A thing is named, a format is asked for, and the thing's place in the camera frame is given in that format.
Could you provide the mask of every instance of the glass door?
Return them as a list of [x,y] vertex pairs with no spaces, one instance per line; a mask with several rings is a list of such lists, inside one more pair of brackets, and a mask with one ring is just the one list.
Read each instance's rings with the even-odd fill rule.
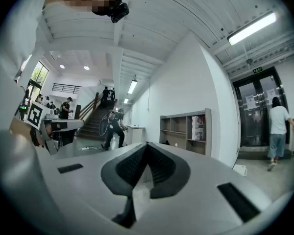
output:
[[246,81],[238,86],[241,115],[241,145],[263,146],[263,105],[261,93],[254,81]]
[[272,99],[278,97],[287,108],[280,84],[274,68],[234,83],[241,115],[241,146],[269,146]]

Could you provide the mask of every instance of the stair railing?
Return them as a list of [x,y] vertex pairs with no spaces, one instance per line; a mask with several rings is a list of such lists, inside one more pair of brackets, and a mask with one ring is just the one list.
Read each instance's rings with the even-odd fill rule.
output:
[[99,93],[96,93],[95,99],[93,101],[91,101],[89,104],[87,104],[81,110],[78,110],[78,108],[80,108],[80,105],[77,105],[74,118],[79,119],[79,120],[84,120],[86,122],[87,119],[85,119],[85,117],[88,115],[88,113],[90,111],[92,111],[92,113],[94,113],[96,111],[96,109],[100,105],[100,100],[101,100],[102,96],[103,96],[103,94],[99,95]]

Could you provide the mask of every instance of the black railing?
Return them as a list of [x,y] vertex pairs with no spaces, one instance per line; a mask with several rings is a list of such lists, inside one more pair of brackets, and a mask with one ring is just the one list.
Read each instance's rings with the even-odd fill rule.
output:
[[68,84],[53,84],[52,90],[56,92],[67,92],[72,94],[78,94],[79,88],[81,88],[81,86],[68,85]]

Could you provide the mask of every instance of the white ceiling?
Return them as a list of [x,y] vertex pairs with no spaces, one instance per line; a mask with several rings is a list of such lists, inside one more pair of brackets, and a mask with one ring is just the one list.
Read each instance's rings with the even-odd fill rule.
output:
[[[189,31],[206,44],[230,77],[294,56],[294,25],[280,0],[123,1],[130,13],[116,24],[106,16],[62,4],[44,10],[37,42],[48,50],[61,49],[61,62],[67,62],[68,69],[55,67],[59,72],[88,74],[80,68],[85,62],[94,69],[93,75],[111,69],[120,100],[127,97],[136,74],[138,85],[129,95],[131,101]],[[272,10],[279,16],[277,22],[230,46],[226,39],[230,34]],[[250,67],[248,58],[253,59]]]
[[60,74],[90,75],[112,79],[112,61],[109,53],[92,50],[48,51],[44,57]]

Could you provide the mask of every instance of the white column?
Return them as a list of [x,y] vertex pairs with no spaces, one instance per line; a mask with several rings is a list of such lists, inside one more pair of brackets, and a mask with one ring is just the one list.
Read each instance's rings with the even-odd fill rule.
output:
[[33,53],[32,53],[32,57],[29,59],[28,63],[26,64],[26,66],[24,67],[24,71],[22,72],[22,75],[20,77],[20,80],[18,82],[18,86],[23,86],[24,88],[26,88],[31,75],[34,72],[34,69],[36,67],[36,65],[38,64],[39,60],[43,57],[45,51],[39,47],[36,48]]

